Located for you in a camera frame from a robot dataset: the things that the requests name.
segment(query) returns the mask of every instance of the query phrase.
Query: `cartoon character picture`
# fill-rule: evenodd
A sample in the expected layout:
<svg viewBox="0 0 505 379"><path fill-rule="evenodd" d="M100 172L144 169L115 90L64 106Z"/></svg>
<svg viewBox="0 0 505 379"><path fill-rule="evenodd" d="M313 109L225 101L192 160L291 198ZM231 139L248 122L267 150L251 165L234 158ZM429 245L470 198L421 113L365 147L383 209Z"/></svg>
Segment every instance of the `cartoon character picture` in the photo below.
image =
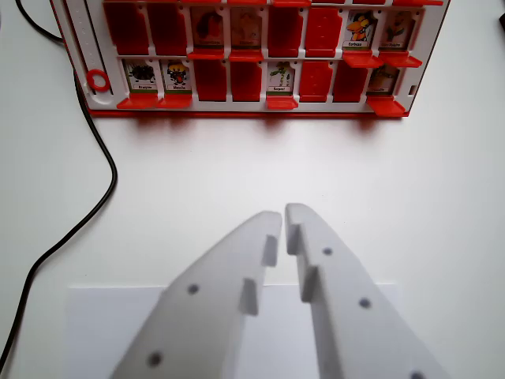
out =
<svg viewBox="0 0 505 379"><path fill-rule="evenodd" d="M369 48L375 27L376 19L371 10L350 11L343 48L350 50Z"/></svg>
<svg viewBox="0 0 505 379"><path fill-rule="evenodd" d="M191 9L195 47L223 47L223 18L213 7Z"/></svg>
<svg viewBox="0 0 505 379"><path fill-rule="evenodd" d="M267 95L292 95L294 69L289 62L268 63Z"/></svg>
<svg viewBox="0 0 505 379"><path fill-rule="evenodd" d="M388 65L374 69L368 84L367 94L392 94L399 72L399 69Z"/></svg>
<svg viewBox="0 0 505 379"><path fill-rule="evenodd" d="M366 29L373 23L372 12L357 13L354 15L353 22L347 25L347 30L353 33L353 41L366 41Z"/></svg>
<svg viewBox="0 0 505 379"><path fill-rule="evenodd" d="M170 75L170 78L179 85L185 85L184 80L186 79L186 67L182 63L173 63L168 66L166 71Z"/></svg>
<svg viewBox="0 0 505 379"><path fill-rule="evenodd" d="M165 93L191 93L189 68L181 60L162 60L160 63Z"/></svg>
<svg viewBox="0 0 505 379"><path fill-rule="evenodd" d="M131 92L157 92L155 71L146 61L125 59L126 79Z"/></svg>
<svg viewBox="0 0 505 379"><path fill-rule="evenodd" d="M234 49L261 47L261 17L254 8L231 8L231 45Z"/></svg>
<svg viewBox="0 0 505 379"><path fill-rule="evenodd" d="M400 11L390 14L386 21L380 48L389 48L388 50L405 49L412 34L413 26L414 20L411 12Z"/></svg>

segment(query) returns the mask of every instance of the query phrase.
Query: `white table surface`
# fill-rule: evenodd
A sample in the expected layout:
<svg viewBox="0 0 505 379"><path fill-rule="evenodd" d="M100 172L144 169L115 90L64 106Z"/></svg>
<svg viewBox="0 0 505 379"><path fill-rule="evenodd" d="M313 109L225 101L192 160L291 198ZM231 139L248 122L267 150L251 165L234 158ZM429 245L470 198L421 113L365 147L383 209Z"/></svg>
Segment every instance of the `white table surface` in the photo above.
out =
<svg viewBox="0 0 505 379"><path fill-rule="evenodd" d="M24 0L58 33L48 1ZM66 52L0 0L0 344L24 278L102 196L110 170ZM166 285L255 212L312 206L453 378L505 374L502 0L454 0L398 121L100 119L108 206L36 278L11 378L61 378L68 286ZM295 283L281 241L267 283Z"/></svg>

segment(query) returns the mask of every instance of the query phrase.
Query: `red ring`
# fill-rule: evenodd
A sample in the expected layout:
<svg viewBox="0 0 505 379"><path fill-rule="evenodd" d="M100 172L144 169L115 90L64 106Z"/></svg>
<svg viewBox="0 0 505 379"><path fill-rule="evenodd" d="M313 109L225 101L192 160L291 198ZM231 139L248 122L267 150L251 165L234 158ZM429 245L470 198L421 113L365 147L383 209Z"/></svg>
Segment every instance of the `red ring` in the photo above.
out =
<svg viewBox="0 0 505 379"><path fill-rule="evenodd" d="M95 75L102 77L105 80L105 85L103 85L101 87L96 85L95 78L94 78ZM91 88L93 88L95 91L98 91L98 92L105 92L105 91L108 91L110 88L109 77L101 69L90 69L88 71L88 73L86 74L86 81L88 82L88 85Z"/></svg>

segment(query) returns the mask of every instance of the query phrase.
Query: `black cable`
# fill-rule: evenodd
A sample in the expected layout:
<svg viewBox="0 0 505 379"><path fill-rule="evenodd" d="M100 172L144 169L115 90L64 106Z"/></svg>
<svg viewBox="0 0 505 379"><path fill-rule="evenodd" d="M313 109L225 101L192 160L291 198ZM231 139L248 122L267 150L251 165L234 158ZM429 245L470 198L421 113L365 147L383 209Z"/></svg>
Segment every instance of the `black cable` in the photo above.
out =
<svg viewBox="0 0 505 379"><path fill-rule="evenodd" d="M23 4L21 4L21 0L16 0L16 5L21 14L23 15L24 19L28 21L28 23L40 34L42 34L44 37L50 39L53 42L56 43L63 43L63 38L55 36L53 33L49 33L46 29L41 28L40 26L37 25L36 22L26 13L26 10L24 10Z"/></svg>
<svg viewBox="0 0 505 379"><path fill-rule="evenodd" d="M23 5L21 4L21 0L16 0L16 5L17 5L17 8L19 8L19 10L21 11L21 14L24 16L24 18L30 23L31 26L33 26L33 28L35 28L35 30L37 32L43 34L48 39L51 39L54 42L57 42L57 43L63 42L62 38L57 37L57 36L49 33L47 30L38 26L24 10ZM75 81L75 85L76 85L77 98L79 100L80 109L82 110L84 118L86 119L86 122L89 125L89 129L93 133L93 136L95 136L96 142L98 143L99 147L102 149L102 152L105 155L105 158L107 159L107 162L110 165L110 170L112 171L112 179L110 180L109 188L107 188L107 191L102 196L100 201L95 205L95 207L75 227L73 227L62 239L60 239L53 247L51 247L46 253L44 253L33 264L32 268L30 268L30 271L28 272L28 275L26 276L26 280L24 281L23 291L21 292L21 297L19 300L19 304L17 306L16 315L14 316L13 326L10 329L10 333L9 333L9 336L7 337L6 345L5 345L3 352L2 352L2 357L0 358L0 374L2 374L3 368L7 362L7 358L9 357L10 349L13 346L14 340L16 339L16 336L17 336L19 329L21 327L21 322L23 321L24 309L26 307L26 302L28 301L28 295L30 292L30 288L32 287L32 283L33 283L33 280L35 279L37 270L39 269L41 264L48 257L50 257L53 253L58 251L58 249L60 247L65 245L103 207L103 205L109 200L110 195L112 195L112 193L114 192L114 190L116 188L116 184L118 183L118 169L116 168L116 163L114 162L112 156L109 153L109 150L107 149L100 134L98 133L98 130L96 129L95 124L93 123L93 119L88 112L88 108L86 107L84 95L80 89L79 81L77 80L77 75L75 73L74 73L74 81Z"/></svg>

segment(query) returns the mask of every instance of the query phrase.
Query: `white paper sheet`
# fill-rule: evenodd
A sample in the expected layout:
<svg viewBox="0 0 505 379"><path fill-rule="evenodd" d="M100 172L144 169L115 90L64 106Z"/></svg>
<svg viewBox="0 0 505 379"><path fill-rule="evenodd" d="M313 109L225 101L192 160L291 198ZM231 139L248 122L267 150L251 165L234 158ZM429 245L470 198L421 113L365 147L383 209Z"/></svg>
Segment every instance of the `white paper sheet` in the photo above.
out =
<svg viewBox="0 0 505 379"><path fill-rule="evenodd" d="M380 285L398 304L398 288ZM70 288L66 377L108 378L156 304L163 287ZM236 378L317 379L308 304L298 285L266 286L260 316L247 317Z"/></svg>

